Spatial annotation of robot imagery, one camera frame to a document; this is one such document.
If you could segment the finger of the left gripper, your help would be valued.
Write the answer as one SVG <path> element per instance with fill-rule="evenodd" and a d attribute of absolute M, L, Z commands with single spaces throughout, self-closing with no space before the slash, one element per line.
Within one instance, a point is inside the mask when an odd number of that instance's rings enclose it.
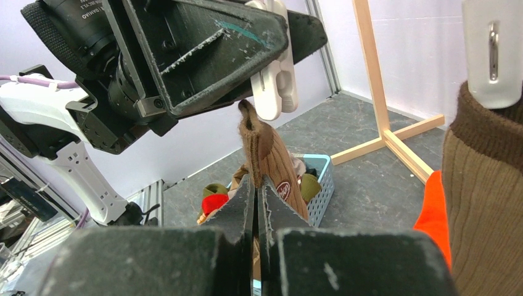
<path fill-rule="evenodd" d="M 294 64 L 297 64 L 314 52 L 320 50 L 327 43 L 328 38 L 323 23 L 319 18 L 292 10 L 289 10 L 287 14 L 290 45 L 292 46 Z M 227 107 L 236 101 L 246 99 L 252 95 L 251 82 L 246 80 L 215 102 L 192 107 L 189 110 L 183 111 L 179 117 L 191 117 L 200 113 Z"/>

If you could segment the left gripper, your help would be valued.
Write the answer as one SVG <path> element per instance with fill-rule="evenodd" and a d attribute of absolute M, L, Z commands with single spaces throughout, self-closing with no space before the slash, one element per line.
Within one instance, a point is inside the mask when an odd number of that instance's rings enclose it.
<path fill-rule="evenodd" d="M 87 98 L 66 109 L 86 142 L 118 155 L 176 118 L 235 101 L 288 47 L 283 16 L 229 1 L 103 1 L 115 39 Z"/>

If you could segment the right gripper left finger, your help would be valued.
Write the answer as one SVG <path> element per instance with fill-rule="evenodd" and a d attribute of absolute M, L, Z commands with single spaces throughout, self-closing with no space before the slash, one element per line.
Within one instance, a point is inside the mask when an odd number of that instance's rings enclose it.
<path fill-rule="evenodd" d="M 109 226 L 74 232 L 38 295 L 251 295 L 255 186 L 194 227 Z"/>

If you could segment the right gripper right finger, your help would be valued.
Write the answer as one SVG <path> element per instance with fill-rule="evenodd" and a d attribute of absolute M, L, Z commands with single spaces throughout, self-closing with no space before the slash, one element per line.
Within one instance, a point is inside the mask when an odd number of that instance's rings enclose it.
<path fill-rule="evenodd" d="M 458 294 L 442 252 L 421 231 L 314 228 L 259 214 L 262 295 Z"/>

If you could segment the brown tan sock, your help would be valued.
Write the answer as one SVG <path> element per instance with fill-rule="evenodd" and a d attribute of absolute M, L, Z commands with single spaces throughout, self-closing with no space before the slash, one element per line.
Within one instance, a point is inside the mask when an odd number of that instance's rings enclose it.
<path fill-rule="evenodd" d="M 477 102 L 463 83 L 443 141 L 451 273 L 461 295 L 522 294 L 522 101 Z"/>
<path fill-rule="evenodd" d="M 260 221 L 258 201 L 261 199 L 264 177 L 271 180 L 278 197 L 301 218 L 308 221 L 309 215 L 298 185 L 298 174 L 280 135 L 271 125 L 259 119 L 255 107 L 249 101 L 240 101 L 238 108 L 242 114 L 239 134 L 246 156 L 244 168 L 258 195 L 254 201 L 254 229 L 257 233 L 254 235 L 253 243 L 253 278 L 262 281 L 264 267 L 260 228 L 264 223 Z"/>

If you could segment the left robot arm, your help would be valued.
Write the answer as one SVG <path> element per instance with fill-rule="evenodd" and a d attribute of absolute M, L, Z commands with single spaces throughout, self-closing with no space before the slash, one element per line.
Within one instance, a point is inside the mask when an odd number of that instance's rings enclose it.
<path fill-rule="evenodd" d="M 253 96 L 266 120 L 298 105 L 294 65 L 327 43 L 281 1 L 35 1 L 21 11 L 76 78 L 4 76 L 1 136 L 46 161 L 101 226 L 160 224 L 111 187 L 87 147 L 118 155 L 143 134 Z"/>

